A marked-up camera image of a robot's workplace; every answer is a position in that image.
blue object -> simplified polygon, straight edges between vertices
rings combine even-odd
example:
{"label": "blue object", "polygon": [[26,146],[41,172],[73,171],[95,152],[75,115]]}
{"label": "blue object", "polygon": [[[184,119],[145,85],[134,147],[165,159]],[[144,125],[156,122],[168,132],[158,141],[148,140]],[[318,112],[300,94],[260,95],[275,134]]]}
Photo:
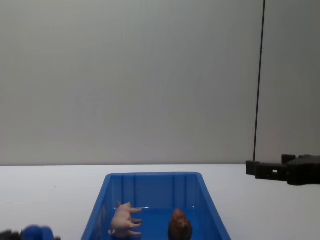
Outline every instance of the blue object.
{"label": "blue object", "polygon": [[230,240],[205,181],[197,172],[114,173],[105,177],[81,240],[111,240],[108,230],[116,202],[144,208],[140,240],[167,240],[174,209],[190,220],[192,240]]}
{"label": "blue object", "polygon": [[37,225],[28,226],[21,234],[22,240],[54,240],[52,230],[47,227],[39,227]]}

brown toy animal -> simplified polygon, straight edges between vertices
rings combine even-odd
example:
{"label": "brown toy animal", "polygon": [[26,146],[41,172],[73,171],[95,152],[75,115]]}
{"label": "brown toy animal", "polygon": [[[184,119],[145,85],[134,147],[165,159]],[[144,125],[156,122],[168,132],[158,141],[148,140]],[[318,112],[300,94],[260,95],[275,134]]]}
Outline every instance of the brown toy animal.
{"label": "brown toy animal", "polygon": [[169,240],[190,240],[192,236],[192,226],[185,213],[176,209],[169,224]]}
{"label": "brown toy animal", "polygon": [[141,219],[131,218],[131,214],[136,214],[142,211],[142,208],[132,208],[130,202],[121,205],[116,203],[118,208],[115,211],[111,222],[110,235],[117,238],[126,238],[128,236],[141,236],[141,232],[132,231],[132,228],[139,228],[141,226]]}

white backdrop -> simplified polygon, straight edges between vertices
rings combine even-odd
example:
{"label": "white backdrop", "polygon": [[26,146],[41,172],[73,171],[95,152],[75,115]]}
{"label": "white backdrop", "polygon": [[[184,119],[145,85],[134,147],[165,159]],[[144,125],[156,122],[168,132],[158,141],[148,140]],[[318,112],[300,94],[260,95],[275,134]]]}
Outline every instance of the white backdrop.
{"label": "white backdrop", "polygon": [[262,2],[1,0],[0,164],[251,160]]}
{"label": "white backdrop", "polygon": [[320,1],[267,0],[256,160],[320,155]]}

toy figurine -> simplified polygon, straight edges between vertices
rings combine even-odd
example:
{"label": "toy figurine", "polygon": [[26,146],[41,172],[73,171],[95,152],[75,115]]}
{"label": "toy figurine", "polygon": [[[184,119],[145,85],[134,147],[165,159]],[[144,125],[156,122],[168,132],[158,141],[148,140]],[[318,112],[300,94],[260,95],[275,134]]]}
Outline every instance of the toy figurine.
{"label": "toy figurine", "polygon": [[140,213],[142,208],[132,208],[130,202],[121,205],[116,203],[118,208],[115,211],[111,222],[110,235],[117,238],[126,238],[128,236],[141,236],[141,232],[132,231],[132,228],[139,228],[141,226],[141,219],[131,218],[131,214]]}
{"label": "toy figurine", "polygon": [[169,224],[169,240],[190,240],[192,236],[192,226],[185,213],[176,209]]}

pig leg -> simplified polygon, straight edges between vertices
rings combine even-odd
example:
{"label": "pig leg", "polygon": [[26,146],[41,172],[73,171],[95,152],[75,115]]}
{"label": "pig leg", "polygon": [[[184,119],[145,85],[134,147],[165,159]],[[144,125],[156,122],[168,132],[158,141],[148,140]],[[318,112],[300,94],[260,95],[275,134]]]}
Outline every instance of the pig leg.
{"label": "pig leg", "polygon": [[142,208],[129,208],[128,209],[128,211],[129,211],[129,213],[131,213],[131,214],[137,214],[137,213],[140,213],[140,212],[142,212]]}
{"label": "pig leg", "polygon": [[131,219],[131,222],[134,223],[134,224],[140,224],[140,223],[142,223],[142,219],[132,218],[132,219]]}
{"label": "pig leg", "polygon": [[133,229],[133,228],[140,228],[141,227],[141,223],[133,223],[133,222],[130,222],[130,221],[127,221],[127,224],[128,224],[128,227]]}
{"label": "pig leg", "polygon": [[129,236],[141,236],[141,232],[129,230]]}

